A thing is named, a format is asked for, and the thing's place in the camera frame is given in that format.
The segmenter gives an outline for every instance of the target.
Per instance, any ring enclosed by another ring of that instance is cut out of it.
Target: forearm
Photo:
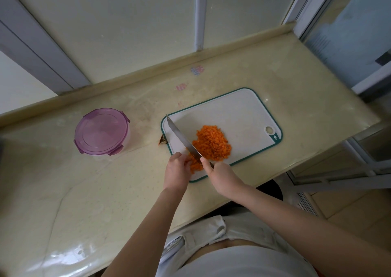
[[[263,220],[326,276],[386,276],[390,254],[250,186],[233,200]]]
[[[155,276],[182,194],[163,190],[148,215],[115,257],[103,277]]]

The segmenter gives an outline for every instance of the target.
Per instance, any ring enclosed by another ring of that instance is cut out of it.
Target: diced carrot
[[[204,158],[212,161],[222,161],[228,158],[232,149],[217,126],[203,126],[197,131],[197,140],[193,140],[192,144]],[[192,157],[190,170],[193,174],[195,171],[203,170],[203,167]]]

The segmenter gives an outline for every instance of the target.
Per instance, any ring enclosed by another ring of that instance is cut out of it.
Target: knife blade
[[[173,133],[178,137],[178,139],[182,142],[182,144],[187,148],[187,150],[190,152],[190,154],[198,161],[201,165],[201,158],[202,155],[199,153],[199,151],[191,144],[189,140],[183,135],[183,133],[179,130],[179,128],[174,124],[172,119],[166,114],[167,123],[169,124],[170,129],[173,131]]]

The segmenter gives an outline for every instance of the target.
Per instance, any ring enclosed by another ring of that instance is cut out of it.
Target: cutting board
[[[282,140],[280,127],[256,92],[249,88],[240,88],[169,116],[190,142],[197,140],[197,130],[202,126],[218,126],[232,145],[231,155],[224,160],[229,165],[267,150]],[[178,151],[188,154],[170,129],[166,117],[161,121],[161,131],[168,141],[171,154]],[[195,172],[190,182],[206,176],[204,170]]]

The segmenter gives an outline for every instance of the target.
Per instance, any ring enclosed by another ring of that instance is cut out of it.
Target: kitchen counter
[[[199,65],[196,76],[191,67]],[[0,270],[74,277],[109,265],[162,189],[165,114],[241,87],[257,92],[284,133],[277,146],[233,166],[253,186],[379,121],[289,33],[8,126],[1,131]],[[75,127],[101,107],[129,117],[130,145],[115,156],[82,155]],[[208,179],[190,184],[171,230],[226,202]]]

